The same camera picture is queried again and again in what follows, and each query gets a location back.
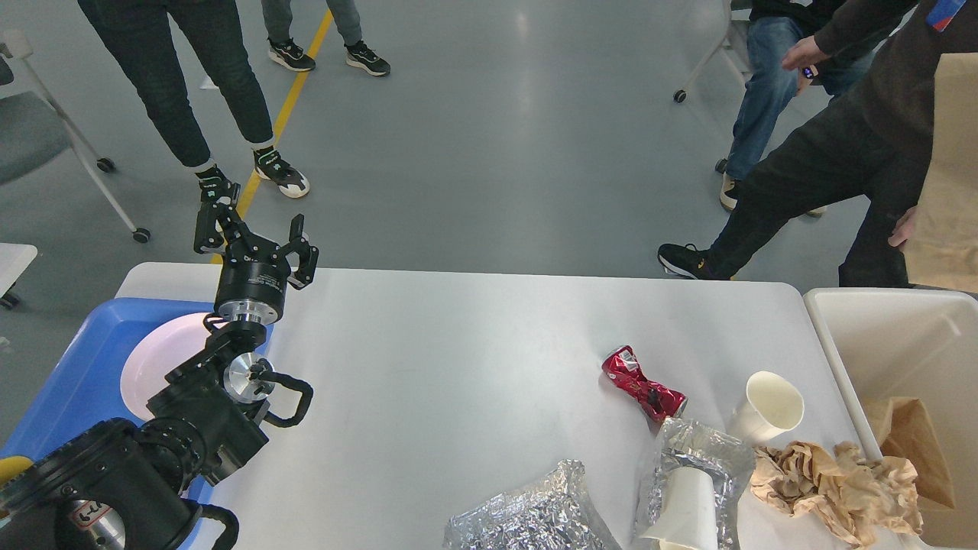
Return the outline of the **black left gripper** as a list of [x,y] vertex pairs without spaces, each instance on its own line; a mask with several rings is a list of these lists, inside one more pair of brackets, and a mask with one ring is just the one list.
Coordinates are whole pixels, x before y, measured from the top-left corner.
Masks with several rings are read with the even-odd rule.
[[[193,250],[224,257],[214,311],[228,321],[247,320],[268,326],[283,317],[287,282],[302,290],[313,282],[320,251],[304,232],[304,215],[291,219],[289,239],[278,247],[265,237],[251,237],[247,223],[224,199],[200,203]],[[289,256],[298,264],[291,270]]]

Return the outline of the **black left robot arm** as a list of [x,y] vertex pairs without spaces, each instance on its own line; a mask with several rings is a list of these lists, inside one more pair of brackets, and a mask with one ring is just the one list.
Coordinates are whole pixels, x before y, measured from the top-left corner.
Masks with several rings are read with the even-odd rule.
[[302,422],[314,390],[259,355],[283,317],[287,288],[313,282],[320,251],[291,219],[283,244],[248,229],[233,205],[204,202],[196,232],[225,243],[201,351],[165,376],[151,420],[96,422],[2,487],[4,549],[177,549],[203,519],[221,523],[215,549],[240,535],[226,508],[186,498],[193,480],[216,485],[252,459],[262,425]]

